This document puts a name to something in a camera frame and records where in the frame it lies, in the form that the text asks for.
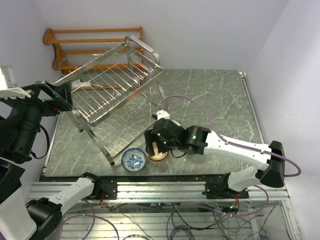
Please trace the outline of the blue floral white bowl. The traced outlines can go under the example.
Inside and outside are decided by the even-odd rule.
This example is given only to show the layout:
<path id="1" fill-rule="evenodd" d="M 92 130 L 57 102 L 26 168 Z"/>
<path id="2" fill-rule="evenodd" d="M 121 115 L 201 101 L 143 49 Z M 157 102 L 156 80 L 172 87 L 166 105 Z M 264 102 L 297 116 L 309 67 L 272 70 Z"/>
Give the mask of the blue floral white bowl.
<path id="1" fill-rule="evenodd" d="M 129 148 L 121 157 L 121 165 L 128 172 L 138 172 L 147 165 L 147 155 L 140 148 Z"/>

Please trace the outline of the plain white bowl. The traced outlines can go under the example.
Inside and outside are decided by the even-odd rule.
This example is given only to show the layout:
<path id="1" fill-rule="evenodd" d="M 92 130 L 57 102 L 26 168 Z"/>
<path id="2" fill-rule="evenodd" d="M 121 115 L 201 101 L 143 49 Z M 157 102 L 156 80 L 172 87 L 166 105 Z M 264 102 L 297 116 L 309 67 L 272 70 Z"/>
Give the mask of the plain white bowl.
<path id="1" fill-rule="evenodd" d="M 176 120 L 171 119 L 170 120 L 172 123 L 174 123 L 176 126 L 180 127 L 181 124 L 179 122 L 177 122 Z"/>

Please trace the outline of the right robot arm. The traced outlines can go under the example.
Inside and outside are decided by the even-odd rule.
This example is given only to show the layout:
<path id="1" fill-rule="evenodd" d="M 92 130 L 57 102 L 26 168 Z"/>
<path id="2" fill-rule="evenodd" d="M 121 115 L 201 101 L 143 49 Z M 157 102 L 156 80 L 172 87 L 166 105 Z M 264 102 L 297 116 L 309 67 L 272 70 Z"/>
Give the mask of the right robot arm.
<path id="1" fill-rule="evenodd" d="M 214 131 L 201 126 L 183 128 L 165 118 L 157 120 L 152 129 L 144 133 L 144 139 L 149 157 L 179 150 L 186 155 L 227 156 L 248 164 L 249 167 L 243 170 L 225 174 L 220 192 L 226 198 L 258 184 L 271 188 L 282 188 L 285 185 L 283 145 L 278 141 L 270 144 L 246 142 L 218 136 Z"/>

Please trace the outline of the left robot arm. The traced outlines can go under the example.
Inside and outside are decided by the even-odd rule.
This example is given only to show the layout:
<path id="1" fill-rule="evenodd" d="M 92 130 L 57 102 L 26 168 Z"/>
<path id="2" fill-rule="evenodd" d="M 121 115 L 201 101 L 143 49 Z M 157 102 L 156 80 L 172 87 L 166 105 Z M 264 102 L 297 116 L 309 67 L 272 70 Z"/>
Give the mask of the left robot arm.
<path id="1" fill-rule="evenodd" d="M 0 119 L 0 237 L 3 240 L 43 240 L 78 201 L 102 193 L 99 176 L 86 172 L 72 185 L 50 197 L 24 202 L 22 164 L 35 158 L 32 151 L 41 120 L 73 108 L 72 85 L 37 81 L 25 87 L 0 85 L 0 100 L 11 107 Z"/>

